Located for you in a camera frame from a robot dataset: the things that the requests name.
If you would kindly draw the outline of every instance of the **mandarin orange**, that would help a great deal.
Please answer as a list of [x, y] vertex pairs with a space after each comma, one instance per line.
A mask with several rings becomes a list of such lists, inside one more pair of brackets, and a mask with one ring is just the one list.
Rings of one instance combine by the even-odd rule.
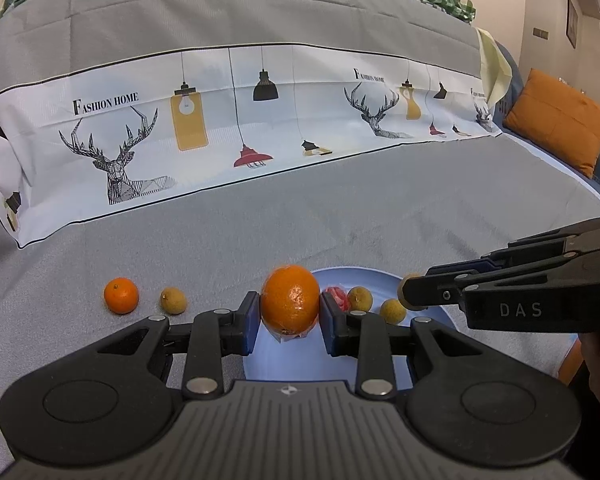
[[104, 288], [104, 301], [116, 314], [128, 314], [138, 306], [138, 288], [128, 278], [116, 278]]
[[320, 286], [311, 272], [297, 265], [279, 267], [262, 286], [262, 320], [280, 335], [300, 335], [318, 316], [319, 298]]

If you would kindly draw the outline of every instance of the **picture frame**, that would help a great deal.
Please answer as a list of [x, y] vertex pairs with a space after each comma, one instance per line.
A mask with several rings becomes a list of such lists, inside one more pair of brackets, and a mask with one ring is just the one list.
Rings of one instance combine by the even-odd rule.
[[578, 13], [571, 0], [567, 0], [567, 38], [573, 48], [578, 41]]

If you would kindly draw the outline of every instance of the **orange pillow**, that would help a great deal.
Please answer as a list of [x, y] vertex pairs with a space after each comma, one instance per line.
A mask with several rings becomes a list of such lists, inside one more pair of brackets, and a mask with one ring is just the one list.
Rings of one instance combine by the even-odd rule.
[[504, 125], [593, 177], [600, 154], [600, 105], [576, 89], [531, 69]]

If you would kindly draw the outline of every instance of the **logo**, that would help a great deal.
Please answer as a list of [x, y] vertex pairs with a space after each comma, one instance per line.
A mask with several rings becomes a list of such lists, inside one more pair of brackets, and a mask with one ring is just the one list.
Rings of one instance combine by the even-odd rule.
[[384, 77], [380, 77], [378, 75], [363, 74], [357, 68], [354, 68], [353, 72], [356, 73], [356, 79], [365, 79], [366, 81], [379, 81], [381, 83], [384, 83]]
[[108, 97], [91, 103], [83, 103], [82, 99], [74, 99], [74, 115], [89, 114], [99, 110], [106, 110], [106, 108], [113, 108], [114, 106], [129, 105], [139, 100], [138, 92]]
[[298, 390], [292, 384], [288, 384], [287, 386], [283, 386], [282, 388], [279, 389], [279, 392], [285, 394], [287, 397], [291, 397], [292, 395], [295, 395], [299, 391], [300, 390]]
[[507, 303], [500, 304], [500, 317], [526, 317], [528, 314], [531, 317], [542, 316], [542, 309], [540, 308], [540, 303], [533, 303], [531, 304], [531, 307], [524, 307], [522, 303], [519, 303], [515, 313], [513, 312], [513, 308], [509, 308], [509, 305]]

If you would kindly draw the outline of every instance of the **blue plate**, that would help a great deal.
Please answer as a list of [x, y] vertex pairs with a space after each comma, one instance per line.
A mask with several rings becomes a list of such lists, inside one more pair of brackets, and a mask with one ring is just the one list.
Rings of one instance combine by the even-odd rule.
[[[372, 312], [377, 312], [384, 300], [396, 298], [401, 278], [382, 270], [365, 267], [329, 267], [314, 270], [320, 290], [328, 286], [340, 286], [349, 291], [355, 286], [364, 286], [374, 297]], [[417, 316], [428, 316], [451, 328], [455, 328], [446, 312], [432, 306], [420, 312], [408, 312], [401, 323], [409, 325]], [[279, 343], [260, 324], [253, 353], [244, 358], [245, 377], [253, 381], [349, 381], [351, 387], [356, 381], [357, 359], [353, 357], [331, 357], [327, 354], [322, 340], [320, 326], [316, 324], [307, 337]], [[394, 369], [399, 389], [411, 388], [411, 377], [404, 357], [394, 356]]]

